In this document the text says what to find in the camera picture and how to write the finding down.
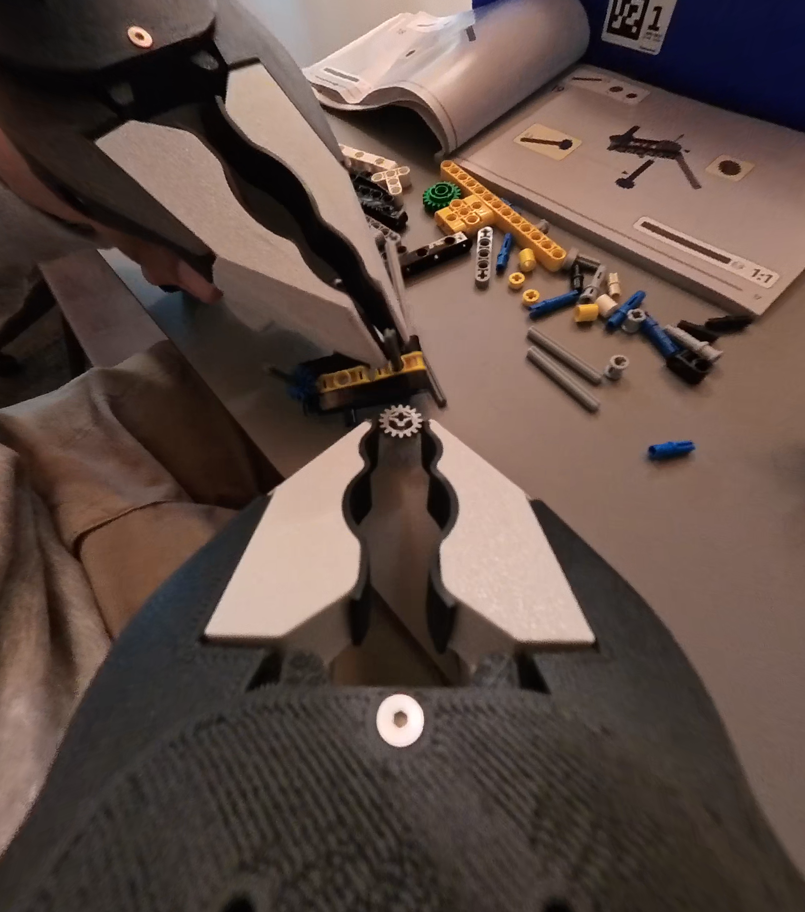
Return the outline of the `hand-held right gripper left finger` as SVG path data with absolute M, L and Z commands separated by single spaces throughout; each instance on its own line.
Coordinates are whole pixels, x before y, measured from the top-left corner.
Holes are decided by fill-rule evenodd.
M 371 567 L 362 524 L 373 507 L 378 430 L 365 420 L 268 497 L 204 637 L 329 666 L 370 623 Z

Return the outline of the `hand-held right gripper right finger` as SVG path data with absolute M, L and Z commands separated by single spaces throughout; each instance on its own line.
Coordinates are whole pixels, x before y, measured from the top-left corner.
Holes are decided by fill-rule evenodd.
M 426 602 L 436 651 L 475 671 L 490 655 L 594 647 L 523 489 L 434 418 L 425 427 L 425 471 L 427 511 L 439 531 Z

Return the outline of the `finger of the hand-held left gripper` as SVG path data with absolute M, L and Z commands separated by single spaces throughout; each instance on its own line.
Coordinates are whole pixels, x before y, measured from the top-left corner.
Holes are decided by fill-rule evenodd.
M 277 326 L 358 363 L 386 362 L 349 296 L 320 280 L 296 245 L 244 209 L 223 165 L 198 137 L 130 121 L 102 137 L 98 148 L 211 249 L 213 282 L 249 328 Z
M 226 302 L 250 325 L 274 324 L 322 349 L 404 349 L 411 332 L 309 85 L 285 85 L 262 61 L 231 70 L 217 101 L 217 152 L 247 207 L 254 239 L 217 259 Z

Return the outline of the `small grey lego gear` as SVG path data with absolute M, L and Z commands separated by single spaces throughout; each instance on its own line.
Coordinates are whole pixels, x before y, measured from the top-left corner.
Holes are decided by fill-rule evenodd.
M 381 432 L 393 439 L 409 439 L 421 432 L 423 416 L 409 404 L 387 407 L 378 416 Z

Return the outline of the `black yellow lego assembly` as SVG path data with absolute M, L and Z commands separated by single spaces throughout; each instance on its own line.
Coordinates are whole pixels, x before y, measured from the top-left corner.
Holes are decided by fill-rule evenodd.
M 420 337 L 395 342 L 397 360 L 373 368 L 334 353 L 298 363 L 292 370 L 267 364 L 264 371 L 283 383 L 289 397 L 309 416 L 340 414 L 352 427 L 359 411 L 408 405 L 414 396 L 427 394 L 445 409 L 448 399 L 424 354 Z

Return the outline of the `long white lego beam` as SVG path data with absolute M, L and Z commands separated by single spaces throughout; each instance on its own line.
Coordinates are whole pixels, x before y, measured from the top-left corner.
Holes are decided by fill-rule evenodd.
M 374 174 L 394 170 L 398 167 L 396 161 L 387 159 L 374 153 L 366 152 L 356 147 L 340 144 L 340 151 L 344 166 L 349 171 Z

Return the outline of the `yellow lego block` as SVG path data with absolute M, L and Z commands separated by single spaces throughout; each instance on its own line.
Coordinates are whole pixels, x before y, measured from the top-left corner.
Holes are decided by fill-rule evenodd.
M 506 204 L 491 193 L 472 194 L 453 199 L 433 215 L 433 221 L 444 234 L 477 234 L 485 227 L 498 226 Z

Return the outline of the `grey lego axle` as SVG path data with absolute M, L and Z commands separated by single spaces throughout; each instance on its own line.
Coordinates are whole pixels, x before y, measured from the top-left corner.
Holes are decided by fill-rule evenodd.
M 535 347 L 527 350 L 526 359 L 587 412 L 591 414 L 599 412 L 601 408 L 600 401 L 577 380 L 573 379 L 568 374 L 568 371 L 559 366 L 555 359 Z
M 575 372 L 585 381 L 594 386 L 602 384 L 603 374 L 601 370 L 594 368 L 586 360 L 581 359 L 578 355 L 568 350 L 568 348 L 565 348 L 553 339 L 544 335 L 536 327 L 531 327 L 527 331 L 527 341 L 551 358 L 560 362 L 560 364 Z

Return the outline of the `long yellow lego beam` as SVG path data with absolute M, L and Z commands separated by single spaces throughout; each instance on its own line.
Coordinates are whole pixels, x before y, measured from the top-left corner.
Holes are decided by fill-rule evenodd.
M 444 178 L 458 186 L 467 197 L 477 196 L 493 213 L 493 225 L 504 233 L 513 234 L 514 240 L 521 248 L 531 249 L 541 266 L 551 272 L 557 272 L 565 267 L 568 252 L 542 230 L 537 229 L 526 217 L 518 214 L 512 206 L 496 196 L 473 175 L 450 160 L 442 161 L 440 170 Z

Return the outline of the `pile of small lego pins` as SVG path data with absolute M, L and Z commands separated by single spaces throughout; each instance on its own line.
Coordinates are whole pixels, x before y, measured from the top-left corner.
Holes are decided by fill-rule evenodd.
M 680 320 L 664 325 L 644 307 L 645 291 L 623 297 L 618 274 L 576 249 L 569 250 L 556 267 L 566 273 L 568 291 L 545 297 L 529 283 L 533 272 L 542 266 L 542 250 L 518 248 L 517 238 L 515 233 L 503 236 L 493 268 L 495 275 L 505 277 L 508 288 L 520 295 L 530 321 L 569 310 L 578 325 L 600 323 L 609 334 L 640 336 L 685 385 L 698 386 L 713 372 L 724 354 L 717 346 L 723 336 L 742 332 L 753 323 L 751 317 L 733 314 L 702 323 Z

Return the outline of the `lego instruction booklet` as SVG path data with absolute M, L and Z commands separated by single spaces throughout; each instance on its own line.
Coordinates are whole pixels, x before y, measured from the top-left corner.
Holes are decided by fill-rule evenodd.
M 590 37 L 579 2 L 407 12 L 304 74 L 328 108 L 414 110 L 513 209 L 762 315 L 805 270 L 805 133 L 581 63 Z

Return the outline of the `person's left hand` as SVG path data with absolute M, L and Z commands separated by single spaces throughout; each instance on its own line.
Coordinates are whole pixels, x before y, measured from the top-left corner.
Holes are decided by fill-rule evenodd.
M 219 288 L 171 250 L 112 229 L 103 234 L 112 247 L 139 266 L 149 284 L 166 291 L 186 292 L 206 304 L 222 299 Z

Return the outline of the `pile of grey black beams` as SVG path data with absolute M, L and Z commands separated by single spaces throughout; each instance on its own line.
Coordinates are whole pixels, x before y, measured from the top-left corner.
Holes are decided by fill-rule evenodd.
M 408 212 L 380 185 L 359 173 L 350 176 L 352 188 L 377 244 L 403 249 L 402 232 L 408 226 Z

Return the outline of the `tan trousers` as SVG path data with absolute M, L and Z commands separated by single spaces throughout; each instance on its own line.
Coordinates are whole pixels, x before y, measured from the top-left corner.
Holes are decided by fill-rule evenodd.
M 283 477 L 170 343 L 0 409 L 111 637 Z

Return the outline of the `blue plastic bin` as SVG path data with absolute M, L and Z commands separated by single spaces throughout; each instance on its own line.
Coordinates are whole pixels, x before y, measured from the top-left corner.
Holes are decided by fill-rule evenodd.
M 805 132 L 805 1 L 583 1 L 586 61 Z

